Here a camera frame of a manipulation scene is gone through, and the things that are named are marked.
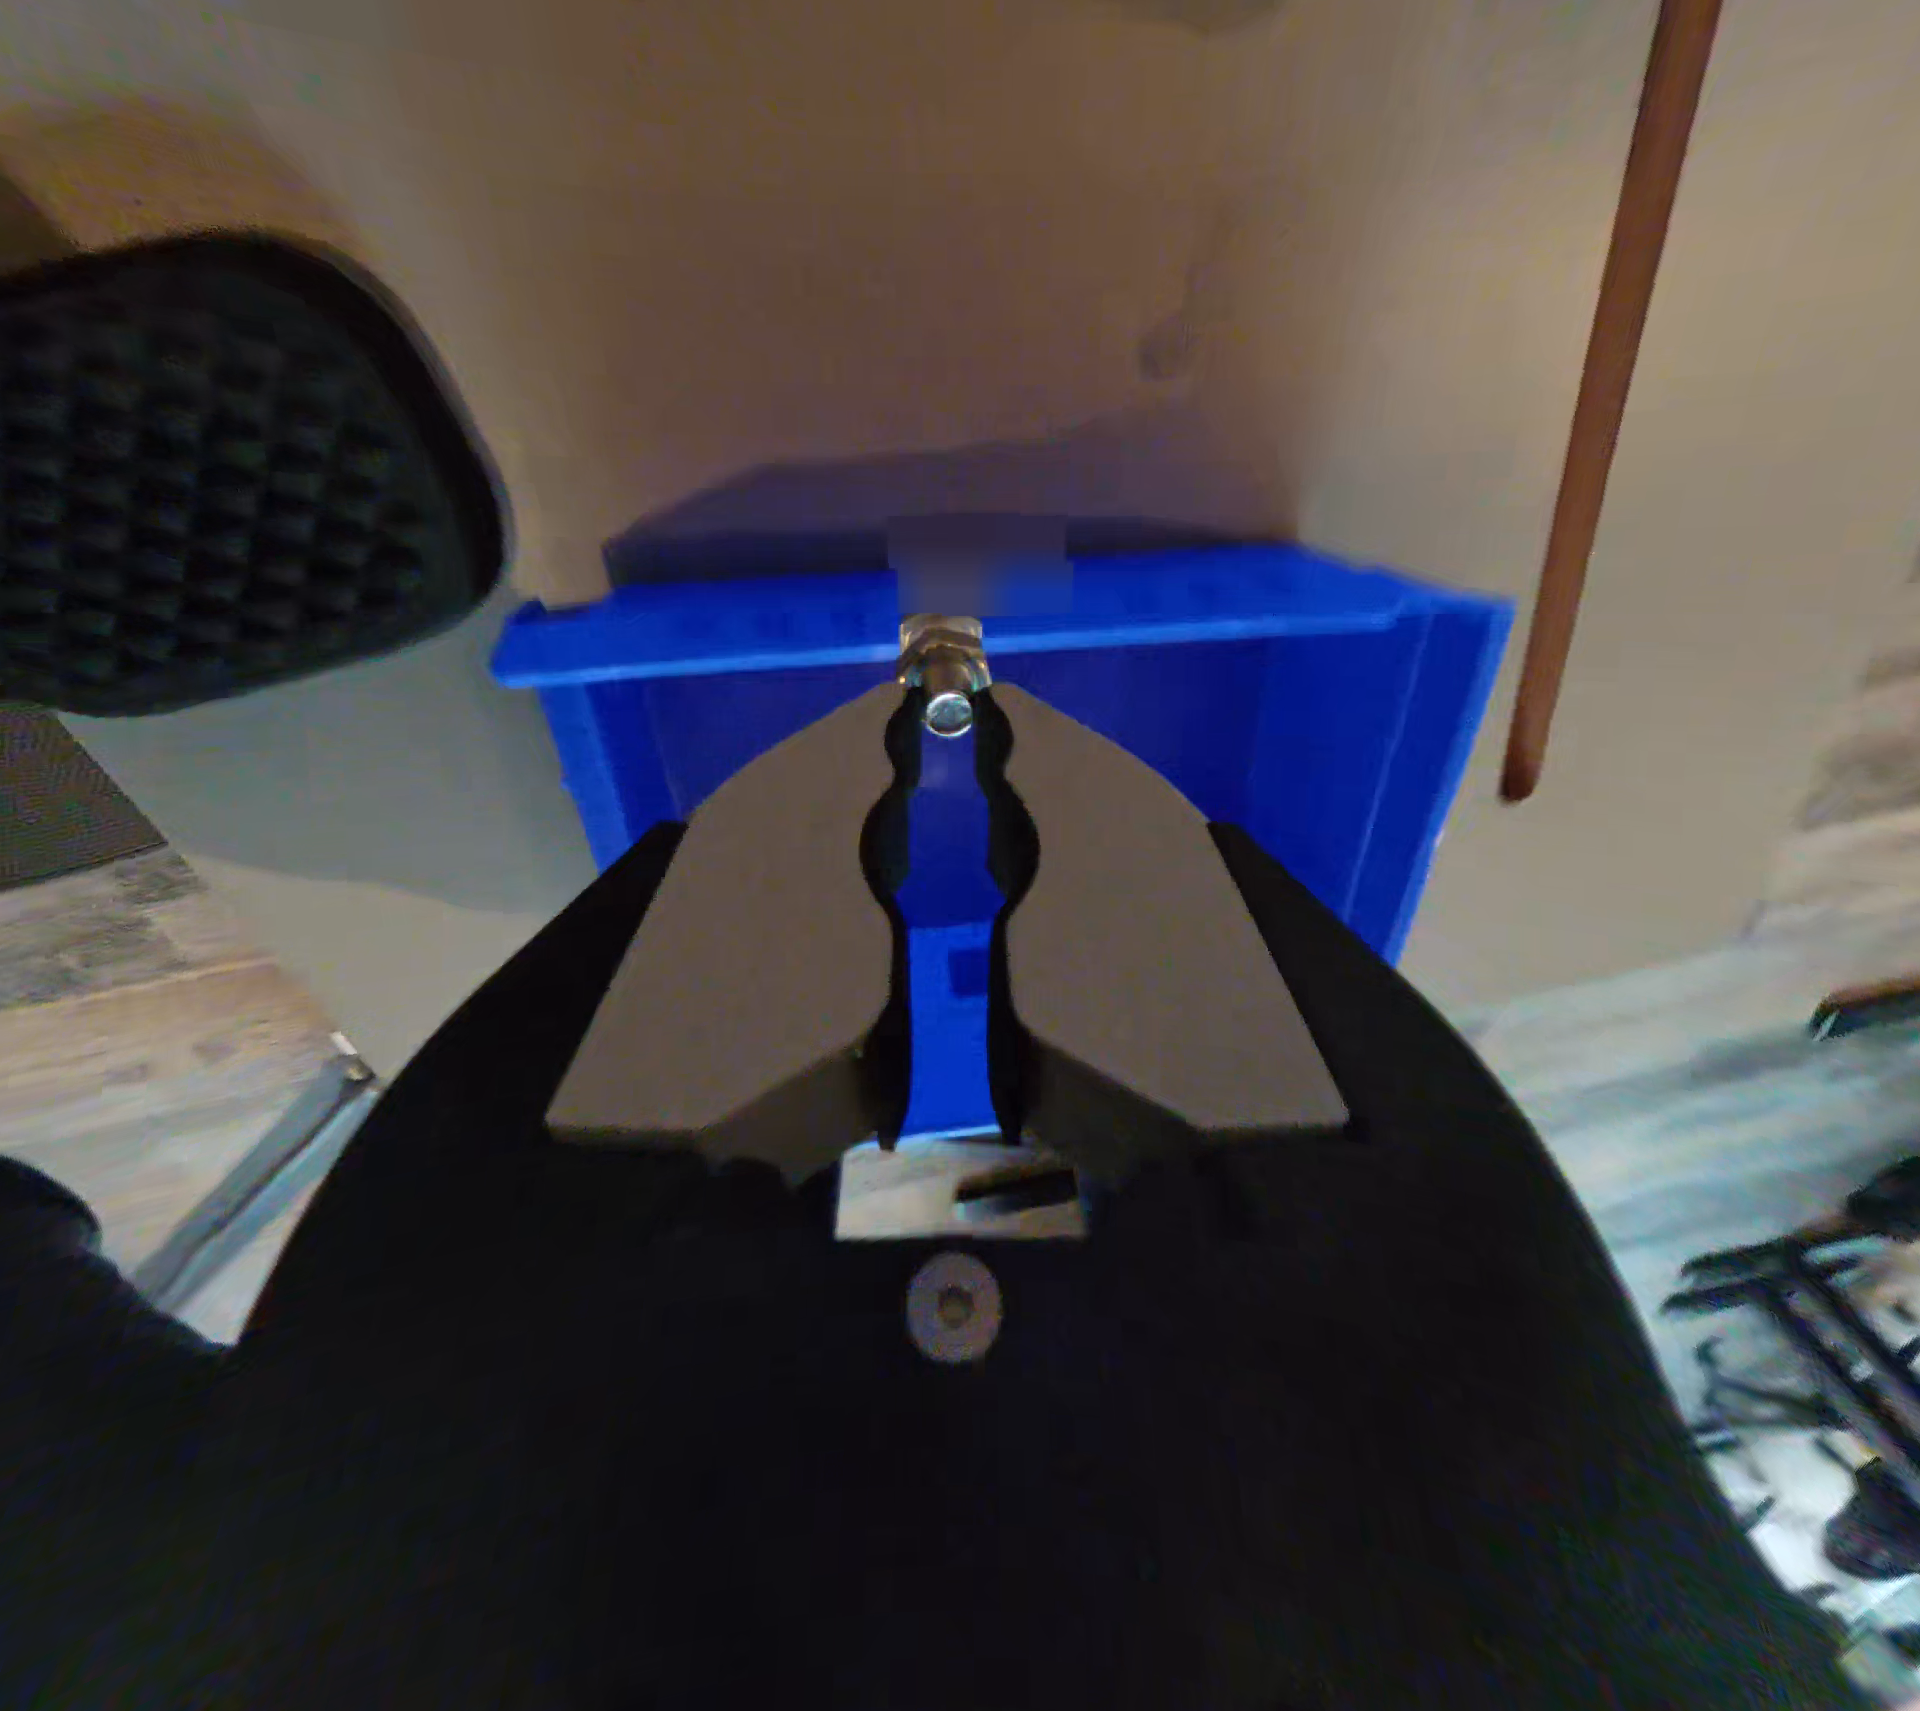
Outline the brown wooden table strip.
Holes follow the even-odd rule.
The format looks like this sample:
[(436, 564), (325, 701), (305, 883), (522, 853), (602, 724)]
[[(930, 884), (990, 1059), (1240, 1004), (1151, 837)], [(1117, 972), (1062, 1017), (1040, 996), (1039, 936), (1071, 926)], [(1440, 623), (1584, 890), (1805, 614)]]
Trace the brown wooden table strip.
[(1500, 772), (1500, 802), (1506, 806), (1522, 806), (1538, 794), (1548, 762), (1548, 737), (1571, 666), (1609, 480), (1722, 11), (1724, 0), (1659, 0), (1650, 30), (1506, 725)]

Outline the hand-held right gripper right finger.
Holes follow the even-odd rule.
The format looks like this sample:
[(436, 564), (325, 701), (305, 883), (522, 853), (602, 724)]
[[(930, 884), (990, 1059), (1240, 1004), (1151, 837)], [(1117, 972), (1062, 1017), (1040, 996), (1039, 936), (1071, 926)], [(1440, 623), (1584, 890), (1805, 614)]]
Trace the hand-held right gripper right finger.
[(1351, 1106), (1208, 818), (1019, 687), (981, 701), (986, 1075), (1007, 1141), (1153, 1166)]

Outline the black office chair base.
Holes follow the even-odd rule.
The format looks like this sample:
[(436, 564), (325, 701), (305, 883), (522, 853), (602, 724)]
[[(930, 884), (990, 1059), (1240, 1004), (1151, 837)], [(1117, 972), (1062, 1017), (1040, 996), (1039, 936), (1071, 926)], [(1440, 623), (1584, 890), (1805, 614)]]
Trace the black office chair base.
[(1812, 1535), (1817, 1595), (1915, 1582), (1915, 1236), (1909, 1156), (1824, 1221), (1691, 1257), (1659, 1307), (1700, 1327), (1697, 1456), (1743, 1533)]

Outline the grey metal table leg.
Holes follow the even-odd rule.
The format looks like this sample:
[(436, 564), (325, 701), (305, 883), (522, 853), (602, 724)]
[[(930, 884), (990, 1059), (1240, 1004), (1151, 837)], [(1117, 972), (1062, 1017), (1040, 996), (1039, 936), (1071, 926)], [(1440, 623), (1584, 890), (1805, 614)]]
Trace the grey metal table leg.
[(383, 1081), (334, 1036), (334, 1052), (288, 1111), (200, 1197), (169, 1240), (133, 1273), (134, 1291), (163, 1315), (182, 1316), (228, 1274), (339, 1160)]

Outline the silver hex nut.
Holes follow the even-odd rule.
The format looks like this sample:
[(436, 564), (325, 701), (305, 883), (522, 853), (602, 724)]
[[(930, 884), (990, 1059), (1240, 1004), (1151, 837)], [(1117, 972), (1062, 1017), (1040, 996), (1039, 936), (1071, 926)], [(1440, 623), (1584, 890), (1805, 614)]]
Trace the silver hex nut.
[(896, 681), (902, 689), (975, 694), (993, 683), (983, 623), (963, 614), (915, 612), (898, 624)]

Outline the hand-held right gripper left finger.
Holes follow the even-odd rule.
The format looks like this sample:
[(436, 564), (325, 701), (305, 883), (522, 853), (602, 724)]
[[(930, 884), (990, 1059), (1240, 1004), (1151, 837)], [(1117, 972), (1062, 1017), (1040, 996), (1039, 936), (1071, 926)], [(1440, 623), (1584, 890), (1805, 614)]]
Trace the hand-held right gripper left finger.
[(917, 698), (867, 691), (698, 806), (548, 1133), (790, 1182), (894, 1150), (915, 1059), (898, 893), (917, 782)]

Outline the black textured wrist pad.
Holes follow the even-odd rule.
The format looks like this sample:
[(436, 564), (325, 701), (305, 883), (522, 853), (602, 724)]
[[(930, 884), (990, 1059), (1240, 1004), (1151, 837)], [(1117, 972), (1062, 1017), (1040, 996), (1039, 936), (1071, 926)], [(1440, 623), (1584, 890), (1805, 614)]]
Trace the black textured wrist pad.
[(469, 619), (509, 512), (400, 299), (280, 234), (5, 274), (2, 698), (141, 718)]

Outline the blue plastic bin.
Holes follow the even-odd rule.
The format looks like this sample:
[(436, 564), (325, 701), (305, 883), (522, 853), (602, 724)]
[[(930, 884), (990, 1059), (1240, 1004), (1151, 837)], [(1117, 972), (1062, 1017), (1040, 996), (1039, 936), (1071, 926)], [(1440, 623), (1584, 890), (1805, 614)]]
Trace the blue plastic bin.
[[(983, 624), (999, 676), (1240, 825), (1398, 959), (1512, 610), (1300, 546), (1069, 561)], [(649, 581), (522, 606), (491, 676), (535, 691), (601, 867), (896, 672), (898, 575)]]

